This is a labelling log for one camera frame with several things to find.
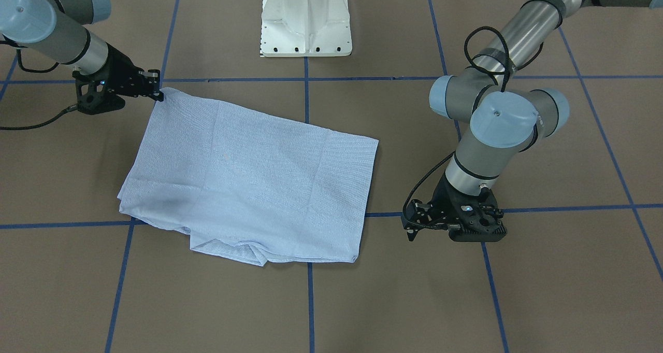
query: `tiled floor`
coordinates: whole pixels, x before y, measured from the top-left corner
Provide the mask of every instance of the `tiled floor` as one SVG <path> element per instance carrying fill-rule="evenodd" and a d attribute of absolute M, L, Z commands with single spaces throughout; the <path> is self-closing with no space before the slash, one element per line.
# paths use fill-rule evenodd
<path fill-rule="evenodd" d="M 0 351 L 663 349 L 663 10 L 580 10 L 512 79 L 561 90 L 571 119 L 495 186 L 504 240 L 408 243 L 402 201 L 457 143 L 428 89 L 466 66 L 471 30 L 502 27 L 523 0 L 349 1 L 346 58 L 259 58 L 260 0 L 112 0 L 90 29 L 166 86 L 378 138 L 357 262 L 258 268 L 189 251 L 118 213 L 152 102 L 69 114 L 0 132 Z M 74 97 L 67 69 L 26 74 L 0 49 L 0 124 Z"/>

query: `folded fabric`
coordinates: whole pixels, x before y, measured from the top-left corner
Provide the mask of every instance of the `folded fabric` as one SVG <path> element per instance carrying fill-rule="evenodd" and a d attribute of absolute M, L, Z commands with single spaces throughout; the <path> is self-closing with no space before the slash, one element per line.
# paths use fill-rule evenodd
<path fill-rule="evenodd" d="M 120 212 L 253 265 L 357 259 L 377 140 L 163 92 Z"/>

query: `light blue joint cap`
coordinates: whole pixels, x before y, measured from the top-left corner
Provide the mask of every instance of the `light blue joint cap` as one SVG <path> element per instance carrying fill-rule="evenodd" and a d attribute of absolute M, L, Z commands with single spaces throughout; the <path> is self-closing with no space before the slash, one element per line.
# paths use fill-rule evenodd
<path fill-rule="evenodd" d="M 46 39 L 56 23 L 47 0 L 0 0 L 0 32 L 20 44 Z"/>
<path fill-rule="evenodd" d="M 481 101 L 469 128 L 484 145 L 511 148 L 532 135 L 537 119 L 537 109 L 529 100 L 514 93 L 495 91 Z"/>
<path fill-rule="evenodd" d="M 445 116 L 448 119 L 452 119 L 447 114 L 447 86 L 449 86 L 449 80 L 452 79 L 453 75 L 445 75 L 435 80 L 433 87 L 430 88 L 430 94 L 428 95 L 428 101 L 430 102 L 430 108 L 438 115 Z"/>
<path fill-rule="evenodd" d="M 652 0 L 651 3 L 649 3 L 649 8 L 661 8 L 663 7 L 663 0 Z"/>
<path fill-rule="evenodd" d="M 92 0 L 92 24 L 111 17 L 111 0 Z"/>
<path fill-rule="evenodd" d="M 559 118 L 557 119 L 557 126 L 555 127 L 555 131 L 552 132 L 551 135 L 554 135 L 561 129 L 564 124 L 566 124 L 566 121 L 568 121 L 569 116 L 571 115 L 571 106 L 569 105 L 569 101 L 566 99 L 566 96 L 561 93 L 561 91 L 557 89 L 540 89 L 541 91 L 544 91 L 550 97 L 552 100 L 555 101 L 555 105 L 557 106 L 557 114 L 559 114 Z"/>

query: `white plastic stand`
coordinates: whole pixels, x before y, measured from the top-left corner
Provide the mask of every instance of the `white plastic stand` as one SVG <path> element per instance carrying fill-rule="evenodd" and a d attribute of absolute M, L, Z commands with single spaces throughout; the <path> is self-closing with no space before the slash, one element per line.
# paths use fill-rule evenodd
<path fill-rule="evenodd" d="M 347 56 L 348 0 L 263 0 L 262 56 Z"/>

